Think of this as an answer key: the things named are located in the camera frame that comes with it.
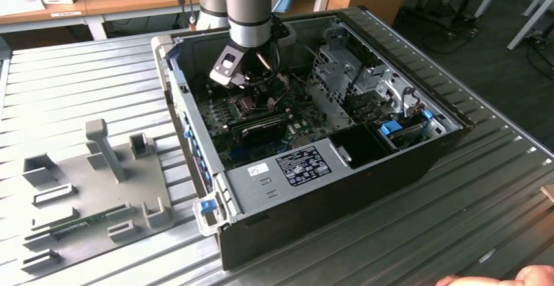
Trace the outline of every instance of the gray bracket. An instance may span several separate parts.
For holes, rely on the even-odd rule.
[[[92,169],[95,169],[96,171],[107,166],[105,158],[101,153],[95,153],[93,155],[87,156],[87,161],[92,166]]]
[[[29,184],[36,187],[39,184],[56,180],[51,173],[51,169],[55,166],[48,155],[41,154],[33,156],[32,158],[24,159],[24,173],[21,175]]]
[[[160,198],[157,198],[157,210],[148,209],[147,203],[141,203],[141,213],[147,220],[148,228],[161,226],[171,220],[168,210]]]
[[[148,156],[153,150],[147,135],[143,132],[140,134],[129,136],[129,146],[132,156],[135,159]]]
[[[59,200],[60,198],[68,197],[73,194],[76,194],[77,190],[72,186],[72,184],[63,184],[57,187],[52,187],[44,191],[37,192],[33,195],[33,205],[44,205],[55,200]]]
[[[107,236],[111,238],[113,243],[133,237],[136,233],[139,233],[139,228],[135,226],[132,219],[108,227],[107,229]]]
[[[41,219],[33,219],[33,225],[31,227],[31,231],[40,230],[49,226],[56,226],[73,220],[79,217],[79,211],[71,206],[63,206],[56,208],[53,213],[48,214],[48,217]]]
[[[109,143],[107,141],[107,124],[104,119],[96,119],[85,123],[85,134],[87,139],[96,142],[96,146],[104,155],[105,162],[113,172],[115,180],[117,183],[125,181],[127,175],[121,164],[119,163],[117,157],[115,156],[115,152]]]
[[[43,247],[44,245],[48,244],[53,244],[55,242],[57,242],[57,239],[53,235],[51,235],[49,233],[43,234],[41,236],[29,238],[24,237],[24,243],[23,245],[28,248],[28,249],[35,249],[39,247]]]
[[[117,207],[113,207],[111,210],[113,210],[111,213],[105,214],[107,220],[116,221],[117,219],[123,217],[128,217],[133,215],[135,210],[132,209],[131,203],[125,202],[124,204],[119,205]]]
[[[35,271],[55,265],[57,262],[60,262],[60,255],[51,249],[45,249],[23,259],[21,270],[27,273],[33,273]]]

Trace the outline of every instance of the power cable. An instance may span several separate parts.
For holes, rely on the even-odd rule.
[[[530,57],[530,51],[534,50],[535,53],[538,53],[537,51],[537,47],[530,44],[529,48],[527,48],[527,53],[526,53],[526,58],[527,58],[527,62],[530,64],[530,66],[535,69],[537,72],[539,72],[539,74],[542,74],[542,76],[545,76],[549,80],[554,80],[554,78],[537,66],[535,62],[533,61],[531,57]]]

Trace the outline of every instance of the finger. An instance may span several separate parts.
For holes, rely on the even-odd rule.
[[[531,265],[521,269],[517,280],[529,285],[554,285],[554,267],[549,265]]]
[[[447,277],[442,278],[435,284],[435,286],[447,286],[452,283],[452,281],[458,280],[459,276],[448,275]]]
[[[494,278],[459,278],[447,284],[447,286],[523,286],[523,284],[502,283]]]
[[[529,267],[525,267],[519,270],[518,275],[515,276],[515,280],[517,281],[525,281],[526,280],[526,276],[529,274],[529,272],[533,270],[533,265],[530,265]]]

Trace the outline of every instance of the blue latch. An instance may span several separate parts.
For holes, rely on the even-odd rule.
[[[201,206],[200,213],[203,215],[218,209],[218,203],[215,202],[215,200],[203,200],[200,202],[200,206]]]
[[[380,125],[380,131],[384,133],[386,136],[388,136],[391,133],[399,130],[402,130],[402,126],[400,124],[398,124],[396,121],[388,121]]]
[[[423,110],[423,117],[426,120],[432,118],[432,112],[430,110]]]

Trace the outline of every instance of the sticker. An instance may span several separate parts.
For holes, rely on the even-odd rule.
[[[276,163],[294,187],[318,179],[332,171],[315,147],[307,147],[304,150],[278,158]]]
[[[59,12],[56,14],[51,14],[51,17],[65,17],[65,16],[79,16],[83,15],[81,12]]]
[[[251,177],[254,177],[256,174],[264,173],[266,171],[270,171],[266,163],[248,167],[248,173]]]

